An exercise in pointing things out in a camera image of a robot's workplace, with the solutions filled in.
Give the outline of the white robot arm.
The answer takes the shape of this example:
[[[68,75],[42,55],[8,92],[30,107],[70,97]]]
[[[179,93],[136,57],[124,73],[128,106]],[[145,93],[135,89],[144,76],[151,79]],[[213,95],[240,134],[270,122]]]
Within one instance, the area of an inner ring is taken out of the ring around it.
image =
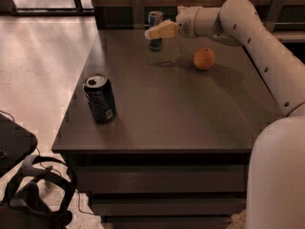
[[[249,0],[219,8],[178,8],[174,21],[145,31],[149,40],[207,36],[243,46],[282,117],[251,151],[245,229],[305,229],[305,65],[261,22]]]

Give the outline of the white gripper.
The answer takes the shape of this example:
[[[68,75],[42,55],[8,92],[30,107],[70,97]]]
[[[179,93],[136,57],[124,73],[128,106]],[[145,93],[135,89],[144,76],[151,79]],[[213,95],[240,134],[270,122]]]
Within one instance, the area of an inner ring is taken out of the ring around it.
[[[176,24],[171,20],[165,20],[145,31],[148,40],[173,38],[179,34],[185,37],[195,38],[195,18],[201,7],[177,7]]]

